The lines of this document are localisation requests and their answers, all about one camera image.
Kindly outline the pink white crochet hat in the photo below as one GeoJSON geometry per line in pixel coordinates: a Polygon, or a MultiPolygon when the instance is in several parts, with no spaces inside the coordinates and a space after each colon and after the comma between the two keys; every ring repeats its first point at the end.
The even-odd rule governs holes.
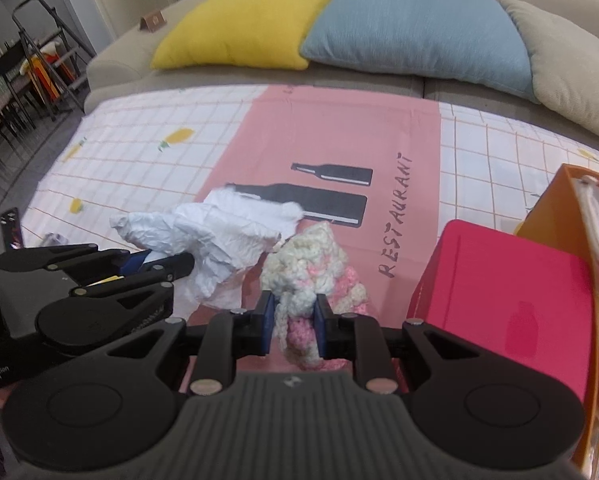
{"type": "Polygon", "coordinates": [[[314,372],[346,366],[343,360],[327,361],[319,356],[311,320],[313,305],[323,295],[335,314],[369,315],[371,302],[329,223],[309,226],[269,254],[260,274],[260,288],[277,301],[274,335],[290,363],[314,372]]]}

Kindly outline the white cloth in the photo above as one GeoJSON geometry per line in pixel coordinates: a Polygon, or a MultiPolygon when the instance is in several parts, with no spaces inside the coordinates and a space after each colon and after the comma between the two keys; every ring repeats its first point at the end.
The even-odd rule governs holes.
{"type": "Polygon", "coordinates": [[[162,256],[193,255],[193,270],[176,285],[175,312],[188,318],[201,306],[240,307],[245,275],[293,236],[303,217],[299,203],[276,203],[225,186],[211,190],[201,203],[117,214],[110,223],[138,248],[162,256]]]}

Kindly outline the smartphone on stand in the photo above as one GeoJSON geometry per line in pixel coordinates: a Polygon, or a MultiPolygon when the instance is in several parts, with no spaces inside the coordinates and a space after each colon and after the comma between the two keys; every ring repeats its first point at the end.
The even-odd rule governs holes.
{"type": "Polygon", "coordinates": [[[0,214],[0,229],[5,250],[18,250],[24,247],[18,208],[12,207],[0,214]]]}

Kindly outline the red box lid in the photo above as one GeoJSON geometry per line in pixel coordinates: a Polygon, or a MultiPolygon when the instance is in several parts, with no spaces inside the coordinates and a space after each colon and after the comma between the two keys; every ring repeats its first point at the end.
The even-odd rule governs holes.
{"type": "Polygon", "coordinates": [[[586,394],[593,299],[582,258],[452,220],[408,314],[586,394]]]}

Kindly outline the pink checkered tablecloth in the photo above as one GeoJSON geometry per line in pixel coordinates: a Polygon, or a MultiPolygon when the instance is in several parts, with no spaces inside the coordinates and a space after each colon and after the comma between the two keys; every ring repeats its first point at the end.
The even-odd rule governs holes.
{"type": "MultiPolygon", "coordinates": [[[[397,328],[411,318],[411,297],[448,222],[521,237],[559,171],[576,168],[599,176],[599,153],[448,103],[307,86],[158,91],[103,102],[87,115],[21,226],[30,247],[58,234],[139,252],[112,217],[201,203],[225,186],[296,202],[304,217],[294,235],[329,223],[367,289],[369,315],[397,328]]],[[[245,275],[239,308],[256,304],[263,264],[285,242],[245,275]]],[[[275,335],[268,356],[239,365],[313,372],[290,363],[275,335]]]]}

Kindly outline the beige sofa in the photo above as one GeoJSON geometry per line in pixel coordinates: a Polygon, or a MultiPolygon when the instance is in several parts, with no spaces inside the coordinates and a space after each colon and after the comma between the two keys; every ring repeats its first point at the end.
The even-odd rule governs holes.
{"type": "MultiPolygon", "coordinates": [[[[88,108],[208,84],[403,93],[519,119],[599,148],[599,0],[320,0],[298,39],[282,15],[224,48],[222,0],[180,0],[162,32],[127,32],[88,65],[88,108]]],[[[270,11],[266,0],[250,0],[270,11]]]]}

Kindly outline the yellow cushion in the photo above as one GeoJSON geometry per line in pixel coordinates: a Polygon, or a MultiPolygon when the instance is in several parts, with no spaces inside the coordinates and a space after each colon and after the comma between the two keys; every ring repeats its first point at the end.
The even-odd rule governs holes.
{"type": "Polygon", "coordinates": [[[151,67],[231,65],[306,70],[301,44],[330,0],[205,0],[156,49],[151,67]]]}

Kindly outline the light blue cushion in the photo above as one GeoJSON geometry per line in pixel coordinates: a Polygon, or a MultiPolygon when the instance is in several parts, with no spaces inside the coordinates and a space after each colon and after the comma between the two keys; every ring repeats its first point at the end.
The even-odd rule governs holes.
{"type": "Polygon", "coordinates": [[[299,52],[347,70],[535,97],[524,41],[497,0],[331,0],[299,52]]]}

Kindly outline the beige cushion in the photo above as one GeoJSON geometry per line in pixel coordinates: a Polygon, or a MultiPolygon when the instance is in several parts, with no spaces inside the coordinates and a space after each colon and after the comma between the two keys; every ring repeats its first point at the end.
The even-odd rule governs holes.
{"type": "Polygon", "coordinates": [[[500,0],[531,62],[536,99],[599,136],[599,38],[521,0],[500,0]]]}

